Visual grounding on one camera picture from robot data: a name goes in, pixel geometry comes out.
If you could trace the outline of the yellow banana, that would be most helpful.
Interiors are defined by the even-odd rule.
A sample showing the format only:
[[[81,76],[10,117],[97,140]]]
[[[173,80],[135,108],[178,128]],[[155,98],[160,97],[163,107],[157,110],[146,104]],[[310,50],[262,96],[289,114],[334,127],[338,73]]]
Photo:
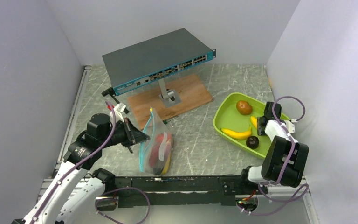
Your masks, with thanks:
[[[252,135],[252,127],[249,126],[248,129],[244,132],[237,132],[233,131],[228,128],[221,128],[220,129],[225,135],[235,140],[246,140],[248,137]]]
[[[255,116],[250,116],[250,122],[251,122],[251,124],[255,127],[255,129],[258,128],[257,117],[255,117]]]

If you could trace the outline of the red apple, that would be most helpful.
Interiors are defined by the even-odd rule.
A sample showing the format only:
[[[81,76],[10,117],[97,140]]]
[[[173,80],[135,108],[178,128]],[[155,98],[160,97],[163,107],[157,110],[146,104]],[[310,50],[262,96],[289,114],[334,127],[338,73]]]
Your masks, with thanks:
[[[167,133],[161,133],[156,136],[155,138],[155,145],[161,145],[165,144],[168,140],[168,134]]]

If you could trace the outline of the purple sweet potato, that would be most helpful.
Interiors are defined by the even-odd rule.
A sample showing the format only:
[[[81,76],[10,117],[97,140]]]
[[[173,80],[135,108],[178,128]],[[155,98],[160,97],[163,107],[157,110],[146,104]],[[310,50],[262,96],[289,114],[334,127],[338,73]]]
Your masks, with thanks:
[[[161,161],[159,159],[159,149],[160,149],[160,145],[155,145],[155,142],[154,142],[154,145],[152,147],[152,150],[151,150],[151,153],[150,153],[150,156],[149,156],[149,166],[151,168],[155,168]]]

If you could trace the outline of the clear zip top bag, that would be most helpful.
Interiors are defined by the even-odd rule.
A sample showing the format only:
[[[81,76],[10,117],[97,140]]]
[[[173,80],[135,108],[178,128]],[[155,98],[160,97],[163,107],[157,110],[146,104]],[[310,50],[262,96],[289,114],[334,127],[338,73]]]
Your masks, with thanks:
[[[150,117],[142,132],[150,139],[140,144],[140,171],[157,176],[166,174],[171,161],[173,135],[156,109],[150,108]]]

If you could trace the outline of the purple eggplant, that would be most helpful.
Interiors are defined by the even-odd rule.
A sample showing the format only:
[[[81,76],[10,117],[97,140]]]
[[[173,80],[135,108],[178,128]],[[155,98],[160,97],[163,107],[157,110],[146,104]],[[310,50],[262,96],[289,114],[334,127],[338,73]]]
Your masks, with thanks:
[[[155,175],[161,175],[161,172],[162,172],[162,169],[166,163],[167,157],[168,157],[169,153],[171,153],[172,144],[173,144],[172,136],[168,135],[167,142],[165,144],[160,145],[159,159],[161,162],[155,168],[153,168],[153,173]]]

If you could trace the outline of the orange yellow mango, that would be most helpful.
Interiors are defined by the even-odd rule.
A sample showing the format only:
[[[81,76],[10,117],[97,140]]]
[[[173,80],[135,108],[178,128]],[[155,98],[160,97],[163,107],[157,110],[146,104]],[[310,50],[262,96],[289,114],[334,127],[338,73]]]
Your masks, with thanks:
[[[171,153],[169,153],[166,163],[162,169],[161,175],[165,175],[168,172],[169,166],[170,166],[170,161],[171,161]]]

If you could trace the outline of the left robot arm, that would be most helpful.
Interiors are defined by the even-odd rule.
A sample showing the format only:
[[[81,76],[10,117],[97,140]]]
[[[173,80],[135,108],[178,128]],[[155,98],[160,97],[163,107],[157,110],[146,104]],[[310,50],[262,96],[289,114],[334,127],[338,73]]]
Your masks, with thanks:
[[[121,144],[131,147],[149,140],[128,118],[98,113],[91,117],[64,156],[64,161],[37,204],[14,224],[71,224],[96,197],[109,196],[117,190],[115,175],[99,168],[89,181],[73,196],[71,193],[86,176],[94,163],[102,157],[102,149]]]

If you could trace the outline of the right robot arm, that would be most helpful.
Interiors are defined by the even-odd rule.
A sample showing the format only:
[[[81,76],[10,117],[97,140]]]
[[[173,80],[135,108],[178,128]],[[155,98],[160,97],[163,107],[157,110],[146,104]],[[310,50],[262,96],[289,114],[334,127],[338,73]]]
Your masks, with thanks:
[[[268,101],[263,115],[257,118],[257,132],[271,140],[261,166],[248,166],[242,170],[239,190],[251,193],[257,184],[280,184],[297,187],[302,179],[309,147],[297,141],[295,119],[281,119],[281,105]]]

